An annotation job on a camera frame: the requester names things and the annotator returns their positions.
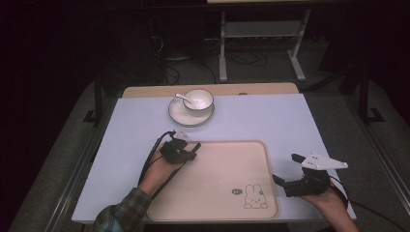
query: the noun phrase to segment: wooden tray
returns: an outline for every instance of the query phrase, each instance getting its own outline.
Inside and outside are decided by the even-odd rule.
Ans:
[[[196,142],[187,147],[190,150]],[[271,164],[260,141],[201,142],[195,160],[166,185],[147,216],[154,221],[261,221],[278,215]]]

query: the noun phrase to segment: hand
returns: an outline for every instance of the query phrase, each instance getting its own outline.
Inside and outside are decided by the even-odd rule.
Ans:
[[[301,198],[316,207],[323,218],[327,220],[337,232],[359,231],[347,213],[343,202],[332,188],[328,188],[319,195],[306,195],[301,196]]]
[[[172,164],[167,162],[160,151],[156,151],[151,158],[151,163],[151,166],[145,173],[144,179],[138,186],[150,196],[152,196],[160,186],[168,180],[172,172],[183,166],[182,163]]]

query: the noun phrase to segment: saucer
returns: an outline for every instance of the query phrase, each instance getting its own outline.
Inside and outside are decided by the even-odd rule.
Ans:
[[[202,116],[196,117],[190,115],[190,110],[184,106],[183,100],[175,98],[168,107],[169,116],[177,123],[186,127],[196,127],[205,123],[214,113],[215,106]]]

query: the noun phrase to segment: cartoon rabbit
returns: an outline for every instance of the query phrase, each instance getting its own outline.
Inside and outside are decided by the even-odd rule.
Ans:
[[[263,194],[262,187],[259,185],[247,185],[246,188],[247,195],[245,196],[245,208],[246,209],[266,209],[268,204],[266,204],[266,197]]]

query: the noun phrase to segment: sleeve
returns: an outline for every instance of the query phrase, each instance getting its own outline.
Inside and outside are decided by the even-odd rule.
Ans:
[[[96,232],[135,231],[151,204],[150,196],[139,188],[133,188],[117,205],[103,209],[93,224]]]

